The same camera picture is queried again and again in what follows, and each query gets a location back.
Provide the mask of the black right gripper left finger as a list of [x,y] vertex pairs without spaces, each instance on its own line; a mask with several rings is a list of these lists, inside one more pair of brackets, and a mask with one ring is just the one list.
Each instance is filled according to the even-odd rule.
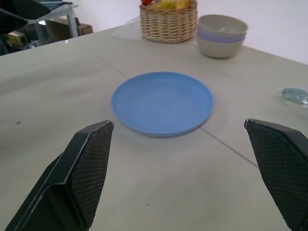
[[78,131],[47,166],[6,230],[89,230],[106,178],[113,129],[113,121],[106,120]]

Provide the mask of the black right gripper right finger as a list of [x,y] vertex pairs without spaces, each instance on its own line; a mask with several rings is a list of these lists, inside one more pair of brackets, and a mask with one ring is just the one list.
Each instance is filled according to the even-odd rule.
[[287,226],[308,229],[308,139],[271,122],[244,123],[262,179]]

